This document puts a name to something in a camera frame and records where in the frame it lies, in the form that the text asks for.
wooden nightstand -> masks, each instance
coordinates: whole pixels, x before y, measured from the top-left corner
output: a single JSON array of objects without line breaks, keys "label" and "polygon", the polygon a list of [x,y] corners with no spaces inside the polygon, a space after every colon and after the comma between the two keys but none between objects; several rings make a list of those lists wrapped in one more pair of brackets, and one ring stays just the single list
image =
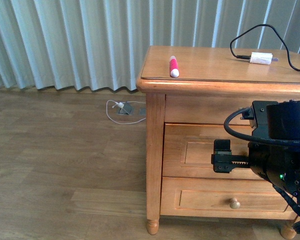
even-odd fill
[{"label": "wooden nightstand", "polygon": [[[253,52],[235,51],[242,55]],[[137,88],[146,93],[146,208],[150,234],[157,233],[160,215],[296,218],[272,185],[250,169],[215,173],[211,165],[215,139],[231,139],[234,154],[248,153],[248,142],[225,132],[222,124],[228,115],[239,107],[249,107],[254,100],[300,99],[300,72],[289,67],[286,51],[266,52],[273,53],[279,62],[250,64],[235,59],[228,48],[149,48]],[[178,61],[178,78],[169,74],[172,55]],[[300,68],[299,54],[291,53],[291,60]],[[252,131],[248,121],[235,118],[231,123],[240,132]],[[291,239],[294,234],[290,230],[290,236],[285,237]]]}]

wooden knob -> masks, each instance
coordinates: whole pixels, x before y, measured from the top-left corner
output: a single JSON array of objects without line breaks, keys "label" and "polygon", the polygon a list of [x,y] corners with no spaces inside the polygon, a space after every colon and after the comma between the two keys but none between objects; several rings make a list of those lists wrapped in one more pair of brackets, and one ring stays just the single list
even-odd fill
[{"label": "wooden knob", "polygon": [[240,208],[240,202],[236,198],[231,198],[230,199],[230,208],[232,209],[238,209]]}]

plug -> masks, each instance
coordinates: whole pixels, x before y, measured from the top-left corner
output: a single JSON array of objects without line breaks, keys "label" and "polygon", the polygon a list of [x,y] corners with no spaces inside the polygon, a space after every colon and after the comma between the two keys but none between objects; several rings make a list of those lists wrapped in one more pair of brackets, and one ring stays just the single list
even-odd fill
[{"label": "plug", "polygon": [[114,102],[115,105],[112,106],[112,108],[114,108],[115,106],[118,106],[120,109],[123,109],[125,104],[123,102]]},{"label": "plug", "polygon": [[263,65],[270,65],[273,60],[272,53],[265,53],[265,52],[252,52],[250,63],[251,64],[263,64]]}]

charging cable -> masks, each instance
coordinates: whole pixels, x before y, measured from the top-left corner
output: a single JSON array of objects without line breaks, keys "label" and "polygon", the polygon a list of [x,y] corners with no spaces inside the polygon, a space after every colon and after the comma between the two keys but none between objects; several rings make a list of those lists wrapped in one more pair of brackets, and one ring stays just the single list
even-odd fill
[{"label": "charging cable", "polygon": [[138,103],[138,104],[146,104],[145,102],[141,102],[141,101],[124,101],[124,102],[116,102],[116,101],[113,101],[113,100],[108,100],[105,104],[105,113],[106,113],[106,116],[114,123],[116,124],[120,124],[120,125],[129,125],[129,124],[137,124],[137,123],[140,123],[142,122],[143,120],[145,120],[146,118],[142,118],[138,121],[134,121],[134,122],[117,122],[115,120],[113,120],[109,114],[108,114],[108,104],[109,102],[112,102],[112,103],[115,103],[112,108],[114,108],[115,106],[118,106],[118,108],[121,108],[123,109],[127,114],[129,114],[125,109],[124,109],[124,106],[125,106],[125,103]]},{"label": "charging cable", "polygon": [[232,48],[232,43],[234,41],[236,41],[237,39],[241,38],[243,35],[247,34],[248,32],[252,31],[253,29],[257,28],[257,27],[269,27],[271,28],[274,33],[277,35],[277,37],[280,39],[280,41],[283,43],[284,47],[285,47],[285,50],[286,50],[286,54],[287,54],[287,58],[288,58],[288,63],[290,65],[291,68],[293,68],[294,70],[300,72],[300,69],[299,68],[296,68],[295,66],[292,65],[291,63],[291,60],[290,60],[290,52],[289,52],[289,49],[288,49],[288,46],[286,45],[285,41],[282,39],[282,37],[279,35],[279,33],[277,32],[277,30],[272,26],[272,25],[269,25],[269,24],[258,24],[252,28],[250,28],[249,30],[245,31],[244,33],[242,33],[241,35],[237,36],[235,39],[233,39],[231,42],[230,42],[230,51],[232,53],[232,55],[237,58],[237,59],[244,59],[244,60],[250,60],[252,56],[249,56],[249,55],[236,55],[233,51],[233,48]]}]

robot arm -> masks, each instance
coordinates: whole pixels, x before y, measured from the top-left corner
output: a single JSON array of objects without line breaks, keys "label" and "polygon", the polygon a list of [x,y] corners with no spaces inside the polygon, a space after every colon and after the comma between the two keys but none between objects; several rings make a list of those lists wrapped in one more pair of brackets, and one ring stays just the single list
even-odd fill
[{"label": "robot arm", "polygon": [[[232,130],[230,121],[242,114],[249,120],[252,135]],[[300,101],[278,103],[254,101],[251,107],[231,114],[224,129],[232,136],[249,141],[248,156],[232,155],[230,140],[216,139],[211,163],[216,173],[230,173],[234,168],[250,168],[272,183],[291,208],[300,216]],[[297,199],[297,203],[287,193]],[[300,222],[294,229],[300,234]]]}]

